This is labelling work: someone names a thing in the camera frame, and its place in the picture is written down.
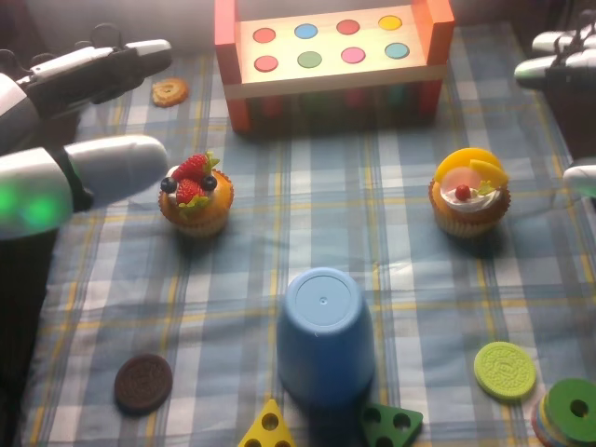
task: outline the plaid tablecloth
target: plaid tablecloth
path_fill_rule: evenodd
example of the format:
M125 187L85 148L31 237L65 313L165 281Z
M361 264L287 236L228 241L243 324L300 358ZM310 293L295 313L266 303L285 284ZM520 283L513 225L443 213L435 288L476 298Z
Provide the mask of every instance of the plaid tablecloth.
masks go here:
M293 128L243 140L228 126L211 56L178 60L88 109L79 140L144 133L166 145L172 164L213 150L236 199L211 242L176 235L157 208L157 185L61 230L22 444L235 446L274 397L298 447L331 445L316 442L317 423L327 422L284 392L275 355L288 283L327 265L365 290L378 365L371 399L424 414L416 445L538 445L528 419L545 387L596 379L596 250L590 203L562 189L569 155L557 126L542 98L512 80L521 59L508 25L457 29L427 128ZM189 80L192 97L156 108L151 84L170 76ZM427 199L438 163L465 146L490 148L511 177L512 207L477 245L446 237ZM474 356L494 340L535 360L539 383L524 404L502 406L475 382ZM146 418L123 418L115 374L146 352L171 365L170 399Z

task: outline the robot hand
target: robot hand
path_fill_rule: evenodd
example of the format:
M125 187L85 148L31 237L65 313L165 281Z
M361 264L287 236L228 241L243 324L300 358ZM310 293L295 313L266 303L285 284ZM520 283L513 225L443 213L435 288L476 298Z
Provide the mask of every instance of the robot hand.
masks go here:
M146 136L15 152L42 121L116 98L171 64L165 40L86 44L30 71L0 50L0 67L12 76L0 74L0 240L56 228L75 212L141 192L168 170L163 145Z
M576 31L538 35L532 49L551 56L517 66L514 76L521 87L596 92L596 11L582 12Z

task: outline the cupcake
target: cupcake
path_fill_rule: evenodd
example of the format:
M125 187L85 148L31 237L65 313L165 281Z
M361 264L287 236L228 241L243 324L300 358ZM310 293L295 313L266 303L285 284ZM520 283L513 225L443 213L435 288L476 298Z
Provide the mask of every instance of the cupcake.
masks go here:
M227 223L234 186L213 168L219 161L211 152L196 154L170 169L161 181L159 208L186 235L213 236Z
M439 227L457 237L475 237L505 215L509 177L498 158L475 147L455 151L437 168L428 197Z

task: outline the dark background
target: dark background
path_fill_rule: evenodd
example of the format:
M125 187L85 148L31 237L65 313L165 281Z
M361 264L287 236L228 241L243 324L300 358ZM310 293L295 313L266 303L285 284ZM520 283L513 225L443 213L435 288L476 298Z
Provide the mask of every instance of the dark background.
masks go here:
M474 1L478 8L484 3L484 0L470 0L470 4ZM536 34L564 29L567 7L571 6L574 11L570 17L575 17L577 11L585 7L596 8L594 0L503 1L508 6L494 19L511 21L528 55ZM473 10L473 7L468 10L469 17L456 17L457 22L474 23ZM15 51L25 67L29 66L32 56L45 51L21 0L0 0L0 48L5 47ZM549 94L547 99L572 156L595 156L596 101L590 101L587 95ZM29 141L29 147L71 142L76 119L73 115L47 123ZM20 397L27 379L39 311L46 295L47 272L56 235L51 232L0 242L0 446L10 445L17 430Z

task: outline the blue cup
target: blue cup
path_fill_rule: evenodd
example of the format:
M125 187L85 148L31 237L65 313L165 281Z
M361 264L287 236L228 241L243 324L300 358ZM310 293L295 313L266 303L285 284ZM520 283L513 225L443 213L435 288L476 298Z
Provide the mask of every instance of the blue cup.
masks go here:
M371 382L371 313L354 279L315 268L291 282L278 316L278 372L303 404L349 403Z

